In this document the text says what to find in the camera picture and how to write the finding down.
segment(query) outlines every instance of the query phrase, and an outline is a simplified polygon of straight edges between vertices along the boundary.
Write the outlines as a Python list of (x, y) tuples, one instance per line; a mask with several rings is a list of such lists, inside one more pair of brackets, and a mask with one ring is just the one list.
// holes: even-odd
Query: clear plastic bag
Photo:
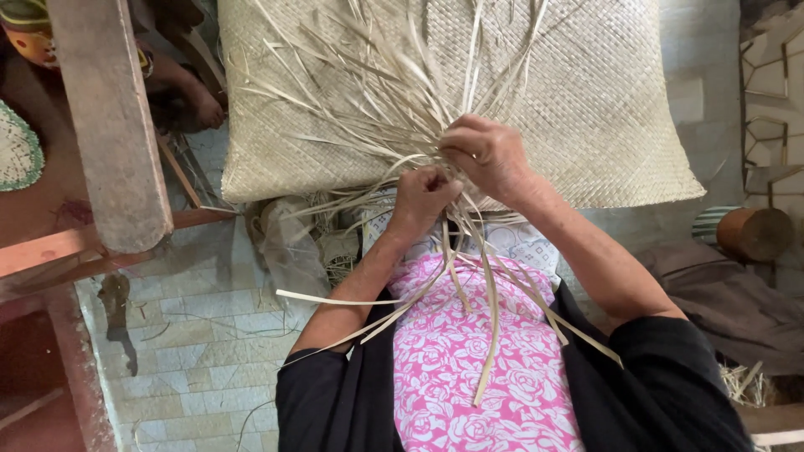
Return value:
[[(319, 260), (318, 246), (310, 236), (312, 225), (299, 218), (283, 218), (298, 208), (295, 199), (287, 198), (265, 208), (261, 216), (265, 238), (260, 252), (277, 289), (324, 298), (331, 286)], [(293, 330), (301, 330), (318, 306), (278, 295), (277, 300), (285, 311), (285, 327)]]

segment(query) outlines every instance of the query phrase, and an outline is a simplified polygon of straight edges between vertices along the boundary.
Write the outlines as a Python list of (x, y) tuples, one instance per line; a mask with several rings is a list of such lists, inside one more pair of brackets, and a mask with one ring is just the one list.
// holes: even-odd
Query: pink dress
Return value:
[[(516, 264), (500, 258), (509, 269)], [(467, 313), (449, 273), (397, 323), (394, 418), (407, 452), (584, 450), (572, 411), (560, 342), (542, 310), (495, 268), (499, 339), (486, 391), (472, 406), (491, 341), (482, 270), (456, 260)], [(441, 269), (441, 254), (400, 264), (389, 289), (412, 297)], [(528, 270), (545, 301), (550, 281)]]

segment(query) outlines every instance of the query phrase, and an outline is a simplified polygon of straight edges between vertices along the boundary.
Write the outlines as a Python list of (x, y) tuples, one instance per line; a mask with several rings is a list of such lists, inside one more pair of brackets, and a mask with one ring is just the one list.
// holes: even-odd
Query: left hand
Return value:
[(438, 219), (447, 204), (461, 194), (463, 183), (448, 180), (444, 169), (429, 165), (405, 171), (396, 185), (396, 206), (386, 233), (412, 244)]

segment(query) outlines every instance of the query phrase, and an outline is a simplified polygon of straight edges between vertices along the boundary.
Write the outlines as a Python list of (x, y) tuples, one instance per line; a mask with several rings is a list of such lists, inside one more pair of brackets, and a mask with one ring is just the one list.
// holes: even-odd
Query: round wooden block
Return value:
[(739, 208), (717, 225), (717, 244), (748, 261), (768, 262), (793, 243), (793, 222), (776, 208)]

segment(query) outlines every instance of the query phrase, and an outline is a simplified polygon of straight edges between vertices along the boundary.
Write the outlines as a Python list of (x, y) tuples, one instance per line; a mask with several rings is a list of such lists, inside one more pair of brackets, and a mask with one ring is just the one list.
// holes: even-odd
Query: hand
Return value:
[(438, 149), (488, 196), (516, 208), (552, 186), (527, 164), (519, 131), (476, 114), (452, 123)]
[(440, 166), (405, 171), (396, 184), (396, 205), (385, 232), (412, 244), (433, 226), (441, 211), (462, 189), (463, 183), (447, 180)]

